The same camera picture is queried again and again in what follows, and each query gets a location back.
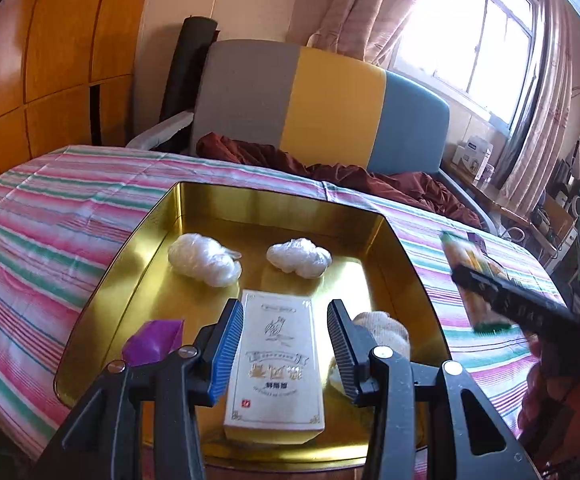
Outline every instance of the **striped tablecloth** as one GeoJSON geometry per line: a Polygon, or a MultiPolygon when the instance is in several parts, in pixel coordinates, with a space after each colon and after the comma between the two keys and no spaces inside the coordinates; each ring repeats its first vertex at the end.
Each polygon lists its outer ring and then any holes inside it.
{"type": "MultiPolygon", "coordinates": [[[[178,181],[282,191],[384,215],[425,285],[452,356],[516,431],[533,358],[519,330],[475,335],[439,234],[462,224],[388,200],[280,173],[156,152],[71,146],[0,176],[0,426],[31,457],[67,415],[52,380],[68,335],[106,267],[178,181]]],[[[560,300],[538,262],[488,234],[488,253],[535,290],[560,300]]]]}

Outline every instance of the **silver bolt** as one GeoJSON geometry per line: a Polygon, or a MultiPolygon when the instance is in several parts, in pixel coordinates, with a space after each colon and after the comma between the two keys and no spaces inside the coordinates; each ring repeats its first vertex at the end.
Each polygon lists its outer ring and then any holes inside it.
{"type": "Polygon", "coordinates": [[[379,359],[388,359],[394,355],[394,351],[389,346],[375,346],[372,353],[379,359]]]}
{"type": "Polygon", "coordinates": [[[446,362],[446,364],[443,365],[443,368],[450,375],[460,375],[461,372],[463,371],[463,367],[460,365],[460,363],[457,363],[456,361],[446,362]]]}
{"type": "Polygon", "coordinates": [[[185,345],[179,348],[179,350],[177,350],[177,353],[179,354],[180,357],[183,357],[183,359],[190,359],[190,357],[194,357],[199,352],[192,345],[185,345]]]}
{"type": "Polygon", "coordinates": [[[126,362],[121,359],[115,359],[108,363],[108,371],[111,374],[120,374],[126,369],[126,362]]]}

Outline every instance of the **window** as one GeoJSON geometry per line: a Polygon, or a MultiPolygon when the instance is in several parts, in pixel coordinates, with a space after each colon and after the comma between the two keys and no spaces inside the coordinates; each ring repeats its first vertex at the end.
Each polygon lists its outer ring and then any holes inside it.
{"type": "Polygon", "coordinates": [[[511,124],[534,21],[530,0],[418,0],[393,66],[433,88],[442,82],[511,124]]]}

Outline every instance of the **crumpled plastic bag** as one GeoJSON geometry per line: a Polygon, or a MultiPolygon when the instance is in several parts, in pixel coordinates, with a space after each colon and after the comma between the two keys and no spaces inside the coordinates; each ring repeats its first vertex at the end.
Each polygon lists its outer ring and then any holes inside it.
{"type": "MultiPolygon", "coordinates": [[[[354,318],[353,323],[366,327],[374,336],[377,345],[389,346],[394,352],[410,359],[407,329],[396,319],[392,319],[387,312],[381,310],[362,312],[354,318]]],[[[332,368],[328,379],[337,391],[345,395],[338,366],[332,368]]]]}
{"type": "Polygon", "coordinates": [[[181,235],[167,250],[167,259],[179,274],[217,287],[239,279],[241,264],[235,260],[240,257],[241,253],[198,233],[181,235]]]}
{"type": "Polygon", "coordinates": [[[156,319],[145,322],[121,348],[121,358],[131,366],[156,363],[182,343],[182,319],[156,319]]]}
{"type": "Polygon", "coordinates": [[[332,264],[332,255],[307,238],[275,244],[267,250],[267,260],[283,272],[296,272],[302,278],[318,278],[332,264]]]}

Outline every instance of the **white armrest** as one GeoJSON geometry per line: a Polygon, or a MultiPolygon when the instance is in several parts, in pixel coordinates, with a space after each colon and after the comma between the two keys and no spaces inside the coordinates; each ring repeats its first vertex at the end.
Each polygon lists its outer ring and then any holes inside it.
{"type": "Polygon", "coordinates": [[[179,112],[171,118],[145,130],[142,134],[137,135],[126,145],[126,148],[135,150],[150,150],[170,139],[181,128],[192,124],[195,118],[193,112],[179,112]]]}

